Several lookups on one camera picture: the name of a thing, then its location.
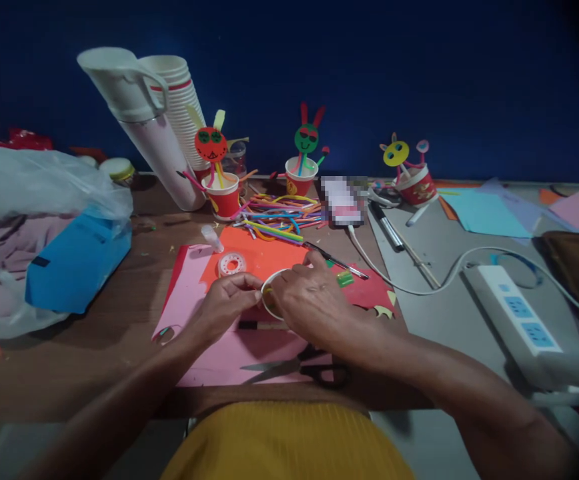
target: hand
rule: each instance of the hand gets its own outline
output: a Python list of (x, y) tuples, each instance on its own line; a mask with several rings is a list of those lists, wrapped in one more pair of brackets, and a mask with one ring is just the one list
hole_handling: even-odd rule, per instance
[(320, 253), (310, 251), (303, 265), (294, 265), (271, 282), (272, 295), (287, 326), (319, 348), (340, 355), (346, 325), (358, 321), (358, 312), (348, 303)]
[(216, 343), (245, 310), (260, 301), (262, 286), (261, 279), (246, 272), (216, 280), (185, 330), (208, 346)]

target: person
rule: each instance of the person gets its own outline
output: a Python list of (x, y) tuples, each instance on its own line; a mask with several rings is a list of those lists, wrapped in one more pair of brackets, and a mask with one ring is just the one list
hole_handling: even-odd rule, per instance
[[(65, 426), (23, 479), (100, 478), (133, 443), (194, 361), (261, 300), (249, 273), (217, 280), (182, 334)], [(350, 305), (323, 257), (271, 284), (288, 327), (349, 363), (389, 375), (451, 415), (483, 479), (559, 479), (577, 459), (569, 444), (511, 386), (481, 363)], [(414, 478), (361, 413), (338, 405), (255, 402), (211, 414), (183, 441), (163, 479)]]

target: glue stick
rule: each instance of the glue stick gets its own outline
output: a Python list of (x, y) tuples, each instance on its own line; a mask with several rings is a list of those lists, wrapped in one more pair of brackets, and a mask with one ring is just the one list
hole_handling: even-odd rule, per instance
[(223, 250), (225, 250), (225, 247), (219, 240), (218, 235), (216, 235), (216, 230), (214, 230), (211, 225), (203, 225), (201, 227), (201, 233), (205, 237), (207, 243), (209, 243), (214, 249), (214, 253), (221, 253)]

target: white thermos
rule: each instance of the white thermos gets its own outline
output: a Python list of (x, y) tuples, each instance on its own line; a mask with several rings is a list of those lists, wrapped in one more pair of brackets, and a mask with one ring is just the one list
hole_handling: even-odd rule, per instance
[[(205, 195), (189, 180), (176, 175), (177, 170), (187, 175), (194, 172), (165, 116), (167, 83), (138, 63), (132, 52), (122, 48), (86, 50), (76, 60), (176, 205), (185, 211), (201, 208)], [(145, 84), (145, 77), (161, 85), (163, 105)]]

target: scissor handle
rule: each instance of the scissor handle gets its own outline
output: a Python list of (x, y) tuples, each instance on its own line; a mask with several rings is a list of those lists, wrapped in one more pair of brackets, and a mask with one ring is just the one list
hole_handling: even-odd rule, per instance
[[(323, 374), (332, 372), (333, 380), (325, 380)], [(306, 365), (299, 370), (301, 375), (311, 377), (318, 385), (328, 390), (338, 390), (347, 385), (350, 380), (350, 369), (346, 365)]]

